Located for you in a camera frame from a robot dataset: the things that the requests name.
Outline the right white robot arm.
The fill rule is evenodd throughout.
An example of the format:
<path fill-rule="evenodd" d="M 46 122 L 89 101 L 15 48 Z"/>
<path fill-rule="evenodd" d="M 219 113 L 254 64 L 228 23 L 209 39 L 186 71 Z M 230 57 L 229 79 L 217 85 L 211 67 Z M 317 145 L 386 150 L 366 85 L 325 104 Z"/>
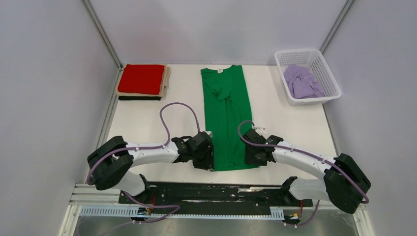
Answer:
<path fill-rule="evenodd" d="M 313 179 L 289 177 L 285 180 L 281 191 L 283 203 L 291 206 L 299 200 L 328 201 L 349 214 L 355 213 L 359 205 L 369 203 L 366 193 L 371 182 L 351 156 L 314 154 L 274 135 L 265 138 L 254 129 L 240 138 L 245 144 L 246 164 L 280 163 L 314 176 Z"/>

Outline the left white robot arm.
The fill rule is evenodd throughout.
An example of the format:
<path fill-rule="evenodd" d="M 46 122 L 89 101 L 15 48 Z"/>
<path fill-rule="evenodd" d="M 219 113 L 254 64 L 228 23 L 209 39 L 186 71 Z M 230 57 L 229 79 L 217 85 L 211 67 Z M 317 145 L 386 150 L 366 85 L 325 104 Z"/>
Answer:
<path fill-rule="evenodd" d="M 143 175 L 130 171 L 132 167 L 153 163 L 186 163 L 194 168 L 213 167 L 212 132 L 172 138 L 167 144 L 136 144 L 114 136 L 87 157 L 89 173 L 86 183 L 99 191 L 110 188 L 130 194 L 137 202 L 150 199 L 150 189 Z"/>

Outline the green t shirt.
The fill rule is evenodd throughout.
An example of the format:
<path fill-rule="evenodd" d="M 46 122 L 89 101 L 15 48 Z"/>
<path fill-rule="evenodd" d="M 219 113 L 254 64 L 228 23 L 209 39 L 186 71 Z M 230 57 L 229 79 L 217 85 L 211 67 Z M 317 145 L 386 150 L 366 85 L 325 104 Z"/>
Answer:
<path fill-rule="evenodd" d="M 245 144 L 238 135 L 251 129 L 252 111 L 243 68 L 201 69 L 204 95 L 205 128 L 213 134 L 214 170 L 253 169 L 245 164 Z"/>

